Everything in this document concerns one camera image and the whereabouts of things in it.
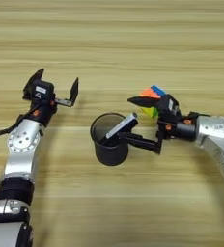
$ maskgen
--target black mug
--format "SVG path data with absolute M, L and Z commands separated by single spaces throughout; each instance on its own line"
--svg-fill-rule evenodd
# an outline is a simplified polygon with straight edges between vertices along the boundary
M 123 163 L 128 155 L 128 144 L 122 139 L 115 139 L 112 143 L 102 144 L 101 140 L 107 132 L 119 124 L 125 116 L 118 113 L 105 113 L 96 118 L 91 126 L 91 137 L 95 144 L 98 161 L 107 166 Z

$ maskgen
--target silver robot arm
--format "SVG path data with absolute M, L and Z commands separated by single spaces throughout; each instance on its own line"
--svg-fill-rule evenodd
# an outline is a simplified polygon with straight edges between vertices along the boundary
M 224 176 L 224 117 L 200 116 L 196 123 L 195 143 L 214 159 Z
M 160 153 L 163 139 L 180 138 L 194 142 L 215 160 L 224 175 L 224 117 L 196 112 L 190 112 L 187 116 L 182 115 L 179 103 L 171 95 L 166 94 L 158 95 L 157 98 L 135 96 L 129 98 L 128 101 L 141 107 L 157 109 L 158 132 L 157 141 L 151 142 L 139 135 L 119 134 L 126 141 L 137 148 L 148 149 L 150 147 L 150 150 L 156 153 Z
M 31 101 L 31 110 L 19 116 L 10 128 L 9 158 L 0 178 L 0 247 L 31 247 L 33 229 L 30 205 L 33 200 L 38 153 L 57 104 L 72 107 L 78 95 L 78 79 L 73 83 L 69 99 L 55 96 L 52 83 L 42 81 L 43 69 L 26 84 L 24 99 Z
M 30 204 L 43 130 L 41 123 L 26 119 L 9 135 L 10 155 L 0 179 L 0 247 L 32 244 Z

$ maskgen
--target wood grain surface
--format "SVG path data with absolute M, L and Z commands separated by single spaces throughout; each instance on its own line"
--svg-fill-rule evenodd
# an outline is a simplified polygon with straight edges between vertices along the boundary
M 105 167 L 89 129 L 104 112 L 139 113 L 127 103 L 155 84 L 182 111 L 224 115 L 224 0 L 0 1 L 0 128 L 29 103 L 27 79 L 67 97 L 46 131 L 32 205 L 36 247 L 224 247 L 224 179 L 201 150 L 166 141 L 162 155 L 132 148 Z M 0 173 L 8 151 L 0 137 Z

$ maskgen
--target rubik's cube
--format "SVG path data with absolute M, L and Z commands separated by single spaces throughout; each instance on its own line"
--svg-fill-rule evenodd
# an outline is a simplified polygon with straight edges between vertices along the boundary
M 153 98 L 161 98 L 164 96 L 166 93 L 159 89 L 157 86 L 153 85 L 150 88 L 144 90 L 140 96 L 148 96 L 148 97 L 153 97 Z M 141 107 L 141 109 L 151 118 L 154 118 L 158 116 L 158 111 L 155 107 L 147 108 L 147 107 Z

